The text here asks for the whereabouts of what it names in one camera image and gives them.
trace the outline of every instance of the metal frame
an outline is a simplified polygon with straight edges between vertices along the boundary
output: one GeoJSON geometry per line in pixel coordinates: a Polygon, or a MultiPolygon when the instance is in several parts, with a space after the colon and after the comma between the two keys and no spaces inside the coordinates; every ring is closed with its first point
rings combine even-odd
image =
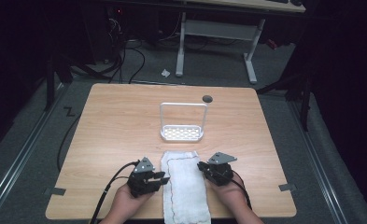
{"type": "Polygon", "coordinates": [[[261,19],[258,26],[238,25],[212,21],[187,20],[186,13],[182,13],[180,25],[180,42],[177,53],[176,76],[183,76],[184,69],[184,40],[185,35],[203,35],[220,38],[230,38],[239,40],[248,40],[252,44],[248,53],[244,53],[245,65],[247,67],[247,76],[252,84],[257,83],[256,74],[253,69],[252,56],[261,36],[265,19],[261,19]]]}
{"type": "Polygon", "coordinates": [[[198,142],[203,138],[204,126],[207,113],[206,104],[187,104],[187,103],[162,103],[160,104],[161,137],[169,142],[198,142]],[[171,106],[202,106],[204,116],[201,126],[195,124],[164,124],[163,108],[166,105],[171,106]]]}

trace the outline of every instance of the white desk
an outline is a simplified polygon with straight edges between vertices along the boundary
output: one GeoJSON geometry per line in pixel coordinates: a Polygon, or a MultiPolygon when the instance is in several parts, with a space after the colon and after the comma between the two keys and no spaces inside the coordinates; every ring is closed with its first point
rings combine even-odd
{"type": "MultiPolygon", "coordinates": [[[[292,3],[284,4],[265,0],[186,0],[184,4],[186,2],[218,4],[231,7],[251,7],[256,9],[287,11],[292,13],[305,12],[305,8],[303,6],[296,7],[292,3]]],[[[250,48],[248,49],[247,53],[244,53],[244,61],[247,67],[247,75],[249,77],[250,83],[256,84],[256,74],[251,60],[259,42],[264,23],[265,19],[260,20],[257,26],[246,26],[212,21],[186,20],[186,13],[183,12],[180,28],[180,45],[176,62],[176,76],[183,76],[185,35],[203,35],[251,41],[250,48]]]]}

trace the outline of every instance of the hand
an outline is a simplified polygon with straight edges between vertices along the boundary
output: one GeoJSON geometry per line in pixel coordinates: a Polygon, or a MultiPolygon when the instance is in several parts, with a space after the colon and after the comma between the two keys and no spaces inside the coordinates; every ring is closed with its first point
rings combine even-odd
{"type": "MultiPolygon", "coordinates": [[[[244,186],[241,178],[234,174],[233,180],[244,186]]],[[[209,181],[211,188],[216,192],[220,201],[233,213],[239,224],[261,224],[261,219],[247,206],[244,192],[233,182],[226,186],[217,186],[209,181]]]]}
{"type": "Polygon", "coordinates": [[[109,213],[102,220],[102,224],[122,224],[132,217],[137,210],[151,197],[153,193],[140,195],[135,198],[127,184],[117,189],[109,213]]]}

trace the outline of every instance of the gray carpet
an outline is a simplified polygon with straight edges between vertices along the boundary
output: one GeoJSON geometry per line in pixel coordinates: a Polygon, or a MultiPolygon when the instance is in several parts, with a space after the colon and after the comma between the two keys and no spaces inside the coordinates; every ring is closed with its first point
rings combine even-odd
{"type": "MultiPolygon", "coordinates": [[[[138,42],[130,43],[132,46],[137,44],[138,42]]],[[[165,46],[173,44],[174,42],[164,42],[157,48],[143,44],[137,48],[144,53],[146,62],[133,83],[161,82],[259,89],[279,79],[294,50],[294,46],[272,50],[267,46],[259,45],[253,58],[259,83],[253,86],[248,83],[246,68],[242,61],[241,53],[244,52],[246,42],[233,43],[228,47],[213,43],[201,50],[194,49],[202,47],[202,44],[191,43],[189,47],[193,49],[186,51],[184,77],[174,76],[177,46],[165,46]],[[171,72],[170,77],[161,76],[163,69],[171,72]]],[[[131,49],[126,50],[126,59],[122,67],[124,83],[141,63],[142,56],[139,53],[131,49]]],[[[107,65],[98,64],[94,68],[103,69],[105,66],[107,65]]],[[[118,80],[116,76],[113,83],[118,83],[118,80]]],[[[0,207],[0,223],[88,223],[88,220],[47,220],[45,211],[49,195],[45,195],[44,191],[46,188],[54,187],[58,178],[58,150],[65,133],[82,111],[92,84],[96,82],[100,81],[91,77],[76,76],[74,82],[66,87],[67,92],[55,106],[43,132],[38,136],[33,153],[0,207]],[[67,107],[71,107],[71,114],[75,116],[67,116],[67,107]]],[[[287,180],[297,187],[292,192],[297,215],[291,218],[265,217],[263,220],[265,223],[275,224],[334,223],[310,165],[300,127],[294,122],[295,118],[281,93],[283,92],[273,91],[259,97],[287,180]]],[[[348,223],[367,223],[367,204],[361,198],[354,180],[335,150],[314,98],[311,104],[309,133],[345,211],[347,221],[348,223]]],[[[45,85],[42,85],[16,117],[13,127],[0,144],[0,182],[39,120],[44,106],[45,85]]],[[[73,133],[74,129],[67,135],[62,145],[61,162],[64,160],[73,133]]]]}

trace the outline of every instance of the floor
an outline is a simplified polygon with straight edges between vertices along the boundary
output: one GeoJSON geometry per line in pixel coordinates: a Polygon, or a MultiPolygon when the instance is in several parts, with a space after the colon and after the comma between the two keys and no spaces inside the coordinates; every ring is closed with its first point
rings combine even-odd
{"type": "MultiPolygon", "coordinates": [[[[175,77],[175,39],[160,42],[157,47],[133,40],[128,43],[121,77],[117,73],[111,83],[121,80],[127,83],[138,71],[132,83],[257,90],[279,79],[294,51],[294,45],[278,49],[258,45],[253,57],[258,83],[252,85],[242,56],[247,46],[246,41],[212,39],[205,43],[193,39],[187,45],[184,76],[175,77]],[[163,70],[171,75],[162,76],[163,70]]],[[[108,66],[98,63],[92,67],[102,70],[108,66]]],[[[91,86],[107,82],[83,75],[74,77],[70,85],[56,81],[56,103],[50,111],[44,111],[46,85],[40,86],[0,143],[0,223],[88,223],[88,220],[45,217],[49,202],[45,191],[55,185],[58,164],[64,161],[76,119],[91,86]]],[[[298,122],[300,102],[287,102],[283,91],[270,91],[259,95],[259,99],[286,178],[295,187],[291,194],[297,207],[295,217],[262,217],[262,220],[265,223],[367,223],[367,204],[329,137],[316,99],[311,98],[309,132],[304,132],[298,122]]]]}

